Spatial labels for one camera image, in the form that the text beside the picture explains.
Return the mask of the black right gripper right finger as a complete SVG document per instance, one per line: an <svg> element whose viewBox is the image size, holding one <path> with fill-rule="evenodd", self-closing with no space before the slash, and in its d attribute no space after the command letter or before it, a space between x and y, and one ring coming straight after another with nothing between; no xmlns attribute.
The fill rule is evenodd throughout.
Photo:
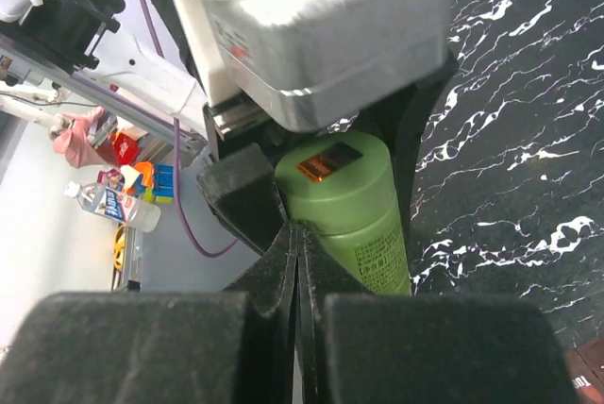
<svg viewBox="0 0 604 404"><path fill-rule="evenodd" d="M375 295L296 229L307 403L575 403L534 306L497 295Z"/></svg>

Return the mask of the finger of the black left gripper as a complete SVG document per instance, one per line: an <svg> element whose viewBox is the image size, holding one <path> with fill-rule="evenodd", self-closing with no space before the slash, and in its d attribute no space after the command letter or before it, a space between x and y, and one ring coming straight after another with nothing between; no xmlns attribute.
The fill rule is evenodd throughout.
<svg viewBox="0 0 604 404"><path fill-rule="evenodd" d="M211 163L197 174L199 192L219 223L264 255L284 224L274 167L256 143Z"/></svg>
<svg viewBox="0 0 604 404"><path fill-rule="evenodd" d="M436 103L458 69L455 55L449 52L440 69L383 98L368 110L375 132L391 153L406 250L410 249L411 197L421 139Z"/></svg>

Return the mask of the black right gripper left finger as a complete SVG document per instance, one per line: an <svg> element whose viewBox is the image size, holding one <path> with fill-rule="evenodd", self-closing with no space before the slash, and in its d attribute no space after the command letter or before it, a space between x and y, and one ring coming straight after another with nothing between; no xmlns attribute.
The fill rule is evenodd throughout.
<svg viewBox="0 0 604 404"><path fill-rule="evenodd" d="M217 293L62 293L1 364L5 403L288 403L302 227Z"/></svg>

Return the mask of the green lidded pill bottle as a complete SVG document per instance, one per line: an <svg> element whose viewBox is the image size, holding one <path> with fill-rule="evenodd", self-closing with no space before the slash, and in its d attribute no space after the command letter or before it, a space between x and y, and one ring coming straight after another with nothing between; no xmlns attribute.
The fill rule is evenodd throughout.
<svg viewBox="0 0 604 404"><path fill-rule="evenodd" d="M367 133L318 137L288 152L276 184L295 221L370 291L410 295L403 227L386 144Z"/></svg>

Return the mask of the brown weekly pill organizer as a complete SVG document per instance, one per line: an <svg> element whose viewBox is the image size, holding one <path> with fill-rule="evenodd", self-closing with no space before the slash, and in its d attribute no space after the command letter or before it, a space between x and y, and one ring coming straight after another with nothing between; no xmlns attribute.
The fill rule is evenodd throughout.
<svg viewBox="0 0 604 404"><path fill-rule="evenodd" d="M566 364L581 403L603 404L603 338L568 351Z"/></svg>

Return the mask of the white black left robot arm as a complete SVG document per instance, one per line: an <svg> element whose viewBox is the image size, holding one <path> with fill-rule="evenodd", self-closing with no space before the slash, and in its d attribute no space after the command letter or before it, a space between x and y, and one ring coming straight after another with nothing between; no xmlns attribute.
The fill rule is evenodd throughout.
<svg viewBox="0 0 604 404"><path fill-rule="evenodd" d="M406 293L429 107L456 64L452 0L1 0L1 68L116 109L117 87L207 141L223 227L266 252L283 216L368 288Z"/></svg>

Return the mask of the clear plastic water bottle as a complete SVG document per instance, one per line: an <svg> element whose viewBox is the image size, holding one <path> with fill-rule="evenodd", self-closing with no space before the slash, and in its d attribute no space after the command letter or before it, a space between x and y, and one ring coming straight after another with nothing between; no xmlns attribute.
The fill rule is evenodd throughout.
<svg viewBox="0 0 604 404"><path fill-rule="evenodd" d="M64 191L84 211L142 232L153 231L159 223L161 210L152 203L94 182L82 185L70 181Z"/></svg>

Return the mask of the pink cloth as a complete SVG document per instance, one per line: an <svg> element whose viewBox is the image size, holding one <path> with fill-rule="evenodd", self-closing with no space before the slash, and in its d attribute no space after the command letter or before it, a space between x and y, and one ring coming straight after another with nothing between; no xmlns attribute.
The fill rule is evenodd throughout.
<svg viewBox="0 0 604 404"><path fill-rule="evenodd" d="M76 169L92 165L117 167L117 157L110 144L94 149L88 141L91 125L104 113L101 107L92 108L85 114L63 113L65 118L74 123L52 141L54 152L63 155L67 163Z"/></svg>

